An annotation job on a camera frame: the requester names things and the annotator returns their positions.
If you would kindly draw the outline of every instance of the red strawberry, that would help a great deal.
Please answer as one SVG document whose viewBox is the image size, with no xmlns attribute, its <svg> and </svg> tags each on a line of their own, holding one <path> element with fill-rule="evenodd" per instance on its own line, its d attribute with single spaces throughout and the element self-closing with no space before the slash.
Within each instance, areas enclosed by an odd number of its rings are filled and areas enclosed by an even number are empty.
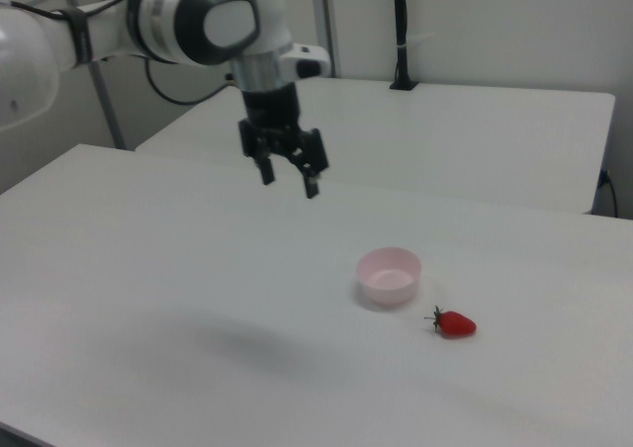
<svg viewBox="0 0 633 447">
<path fill-rule="evenodd" d="M 433 325 L 435 329 L 439 326 L 442 333 L 449 336 L 468 336 L 475 333 L 477 326 L 475 323 L 456 312 L 443 312 L 438 306 L 435 306 L 435 312 L 433 316 L 426 316 L 428 319 L 435 319 Z"/>
</svg>

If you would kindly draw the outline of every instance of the robotic arm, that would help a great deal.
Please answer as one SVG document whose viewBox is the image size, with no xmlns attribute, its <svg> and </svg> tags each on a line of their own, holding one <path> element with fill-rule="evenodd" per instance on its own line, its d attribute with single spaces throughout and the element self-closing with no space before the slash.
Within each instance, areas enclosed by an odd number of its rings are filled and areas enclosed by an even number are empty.
<svg viewBox="0 0 633 447">
<path fill-rule="evenodd" d="M 59 73 L 116 55 L 208 66 L 229 61 L 246 116 L 242 148 L 274 181 L 271 154 L 302 173 L 309 198 L 327 168 L 318 130 L 299 126 L 295 81 L 327 75 L 327 52 L 293 44 L 284 0 L 106 0 L 44 12 L 4 1 L 0 10 L 0 129 L 45 111 Z"/>
</svg>

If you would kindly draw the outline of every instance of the table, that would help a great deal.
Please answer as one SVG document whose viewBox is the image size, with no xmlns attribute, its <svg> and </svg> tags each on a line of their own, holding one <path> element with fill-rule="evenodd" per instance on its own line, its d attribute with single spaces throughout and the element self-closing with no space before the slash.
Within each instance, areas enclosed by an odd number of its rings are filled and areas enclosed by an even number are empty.
<svg viewBox="0 0 633 447">
<path fill-rule="evenodd" d="M 79 146 L 0 196 L 0 422 L 57 447 L 629 446 L 633 224 Z M 356 292 L 366 251 L 419 297 Z M 432 330 L 440 305 L 478 333 Z"/>
<path fill-rule="evenodd" d="M 321 129 L 338 181 L 551 211 L 591 210 L 613 112 L 607 94 L 309 79 L 299 83 L 304 128 Z M 136 151 L 240 167 L 230 88 Z M 296 172 L 275 162 L 276 172 Z"/>
</svg>

